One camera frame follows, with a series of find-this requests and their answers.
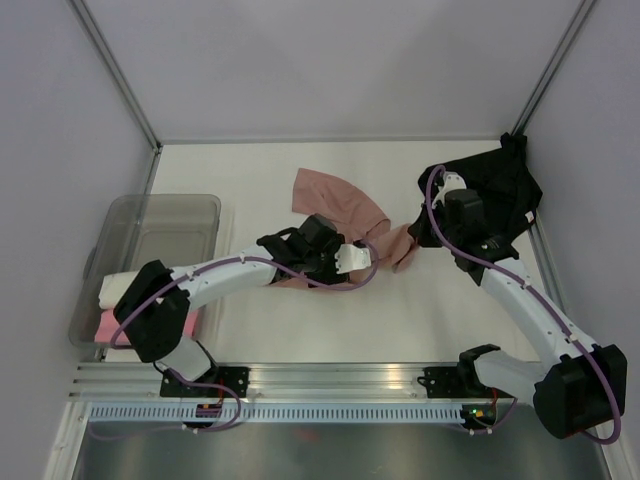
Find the dusty pink t-shirt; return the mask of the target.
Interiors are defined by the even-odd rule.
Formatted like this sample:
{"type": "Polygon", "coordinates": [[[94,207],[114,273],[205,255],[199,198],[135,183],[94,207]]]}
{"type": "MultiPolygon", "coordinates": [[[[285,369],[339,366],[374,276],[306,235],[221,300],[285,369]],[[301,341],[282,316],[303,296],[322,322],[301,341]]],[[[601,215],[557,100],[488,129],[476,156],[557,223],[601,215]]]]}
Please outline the dusty pink t-shirt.
{"type": "Polygon", "coordinates": [[[379,254],[379,267],[396,274],[409,268],[418,250],[407,224],[394,227],[366,193],[333,175],[300,168],[293,184],[291,210],[322,215],[349,243],[366,239],[379,254]]]}

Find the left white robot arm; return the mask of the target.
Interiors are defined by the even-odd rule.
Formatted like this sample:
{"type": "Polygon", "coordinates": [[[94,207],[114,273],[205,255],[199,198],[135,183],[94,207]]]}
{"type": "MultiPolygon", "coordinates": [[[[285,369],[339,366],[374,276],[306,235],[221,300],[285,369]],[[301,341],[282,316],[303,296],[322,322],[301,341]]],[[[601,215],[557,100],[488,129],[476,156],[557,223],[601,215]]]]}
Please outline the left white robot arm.
{"type": "Polygon", "coordinates": [[[217,365],[184,333],[187,317],[232,293],[296,276],[313,285],[341,284],[346,276],[337,270],[337,254],[344,244],[344,235],[314,214],[235,255],[182,267],[150,261],[114,307],[118,328],[110,345],[125,337],[141,362],[179,375],[195,395],[209,395],[218,384],[217,365]]]}

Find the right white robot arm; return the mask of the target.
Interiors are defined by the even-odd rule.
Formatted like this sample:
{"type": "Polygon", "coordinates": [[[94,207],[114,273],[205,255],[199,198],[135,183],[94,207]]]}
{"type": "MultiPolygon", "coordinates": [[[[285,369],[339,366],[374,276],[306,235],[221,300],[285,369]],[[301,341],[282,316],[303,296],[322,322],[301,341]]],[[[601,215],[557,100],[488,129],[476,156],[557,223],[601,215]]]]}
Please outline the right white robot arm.
{"type": "Polygon", "coordinates": [[[423,248],[448,250],[457,266],[495,300],[529,341],[538,359],[519,360],[495,344],[460,353],[459,388],[491,389],[533,408],[555,438],[583,434],[611,445],[622,433],[627,359],[601,346],[531,281],[512,239],[491,227],[480,195],[470,188],[423,189],[410,233],[423,248]]]}

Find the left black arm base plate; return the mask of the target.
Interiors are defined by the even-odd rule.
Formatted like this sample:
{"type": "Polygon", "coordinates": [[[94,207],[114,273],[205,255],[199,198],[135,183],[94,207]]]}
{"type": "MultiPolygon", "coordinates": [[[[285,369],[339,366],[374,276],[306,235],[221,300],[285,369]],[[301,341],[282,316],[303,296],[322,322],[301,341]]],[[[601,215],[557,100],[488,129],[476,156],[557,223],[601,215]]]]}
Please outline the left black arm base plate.
{"type": "MultiPolygon", "coordinates": [[[[207,372],[196,383],[217,384],[227,387],[239,398],[244,399],[247,394],[250,368],[246,366],[219,366],[217,371],[207,372]]],[[[193,387],[177,380],[171,373],[163,374],[160,387],[162,398],[231,398],[226,390],[213,387],[193,387]]]]}

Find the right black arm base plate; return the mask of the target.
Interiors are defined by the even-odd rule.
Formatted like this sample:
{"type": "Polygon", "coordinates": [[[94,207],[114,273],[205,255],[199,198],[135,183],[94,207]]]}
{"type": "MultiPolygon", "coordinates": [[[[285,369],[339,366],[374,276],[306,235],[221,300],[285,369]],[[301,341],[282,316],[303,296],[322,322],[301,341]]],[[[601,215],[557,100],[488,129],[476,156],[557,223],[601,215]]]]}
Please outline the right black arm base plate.
{"type": "Polygon", "coordinates": [[[494,399],[491,388],[468,386],[453,365],[425,367],[416,382],[425,389],[430,399],[494,399]]]}

